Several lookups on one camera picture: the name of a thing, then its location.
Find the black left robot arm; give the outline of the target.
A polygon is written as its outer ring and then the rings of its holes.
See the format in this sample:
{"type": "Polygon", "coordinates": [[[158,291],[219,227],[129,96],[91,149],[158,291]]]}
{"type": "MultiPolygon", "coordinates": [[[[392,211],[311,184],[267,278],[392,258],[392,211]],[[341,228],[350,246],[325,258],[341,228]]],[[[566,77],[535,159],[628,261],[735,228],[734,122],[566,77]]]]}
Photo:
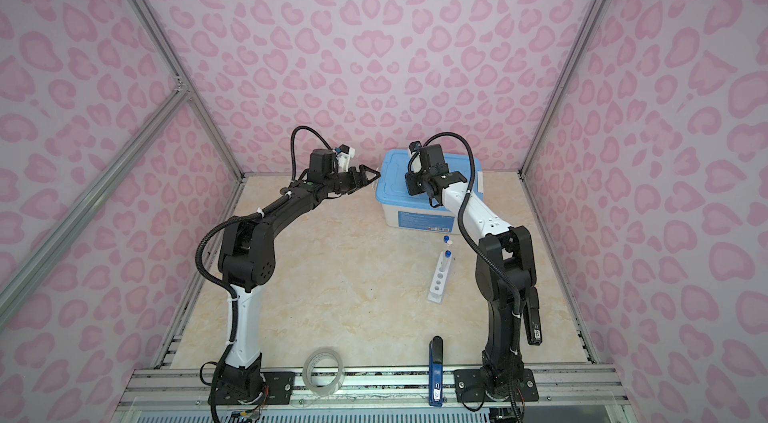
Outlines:
{"type": "Polygon", "coordinates": [[[276,238],[322,202],[353,194],[381,177],[365,164],[351,164],[353,148],[333,147],[307,125],[292,130],[289,151],[291,178],[279,198],[215,225],[195,250],[198,273],[226,291],[229,304],[225,348],[207,384],[214,421],[219,420],[219,405],[263,405],[268,400],[259,329],[263,289],[276,269],[276,238]]]}

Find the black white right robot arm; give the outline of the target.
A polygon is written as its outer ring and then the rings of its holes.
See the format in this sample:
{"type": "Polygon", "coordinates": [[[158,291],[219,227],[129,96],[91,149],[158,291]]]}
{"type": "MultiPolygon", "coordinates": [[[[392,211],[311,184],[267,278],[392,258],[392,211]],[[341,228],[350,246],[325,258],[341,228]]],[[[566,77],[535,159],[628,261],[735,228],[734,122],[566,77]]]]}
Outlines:
{"type": "Polygon", "coordinates": [[[521,337],[531,346],[543,341],[533,240],[524,226],[498,216],[475,191],[477,169],[468,141],[441,132],[408,146],[405,184],[411,196],[424,194],[434,208],[455,216],[459,234],[476,256],[475,281],[488,308],[488,337],[479,370],[483,399],[507,401],[523,416],[525,364],[521,337]],[[440,138],[453,138],[466,150],[466,175],[449,167],[440,138]]]}

